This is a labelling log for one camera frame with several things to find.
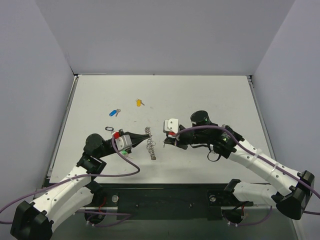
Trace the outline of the metal key ring disc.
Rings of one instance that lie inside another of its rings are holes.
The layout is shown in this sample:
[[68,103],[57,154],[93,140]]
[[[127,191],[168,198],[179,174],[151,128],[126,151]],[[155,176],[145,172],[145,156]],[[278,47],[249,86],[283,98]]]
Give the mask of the metal key ring disc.
[[150,159],[152,161],[155,161],[157,159],[156,158],[156,154],[155,154],[155,145],[156,145],[156,143],[152,139],[151,128],[149,126],[146,126],[144,131],[145,131],[145,134],[148,135],[146,149],[147,149],[147,151],[148,151],[148,153],[150,155]]

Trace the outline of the key with blue tag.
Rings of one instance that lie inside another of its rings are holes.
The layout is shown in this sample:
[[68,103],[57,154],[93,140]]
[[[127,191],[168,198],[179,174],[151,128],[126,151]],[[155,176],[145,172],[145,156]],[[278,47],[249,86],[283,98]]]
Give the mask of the key with blue tag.
[[110,116],[110,117],[113,117],[113,116],[117,117],[120,112],[121,112],[120,109],[115,109],[115,110],[113,110],[113,111],[111,111],[111,112],[109,113],[109,116]]

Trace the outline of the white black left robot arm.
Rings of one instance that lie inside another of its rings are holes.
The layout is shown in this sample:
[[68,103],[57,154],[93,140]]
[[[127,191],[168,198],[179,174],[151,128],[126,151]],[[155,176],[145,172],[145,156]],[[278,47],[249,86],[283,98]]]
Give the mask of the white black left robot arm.
[[85,141],[80,160],[60,182],[45,188],[31,202],[21,202],[11,224],[10,234],[17,240],[49,240],[56,228],[82,207],[99,205],[103,188],[95,181],[105,166],[103,157],[131,151],[148,139],[147,134],[119,130],[105,140],[97,133]]

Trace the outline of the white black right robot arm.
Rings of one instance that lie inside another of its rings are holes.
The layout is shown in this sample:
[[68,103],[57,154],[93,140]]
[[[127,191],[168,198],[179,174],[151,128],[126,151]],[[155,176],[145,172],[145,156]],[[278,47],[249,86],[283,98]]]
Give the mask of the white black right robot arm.
[[231,180],[223,192],[226,203],[265,204],[276,207],[290,219],[302,218],[312,195],[316,193],[315,176],[310,171],[297,171],[272,159],[229,125],[212,123],[205,110],[194,112],[190,120],[192,126],[185,128],[177,118],[166,119],[163,123],[164,144],[184,150],[207,147],[219,158],[240,164],[267,182]]

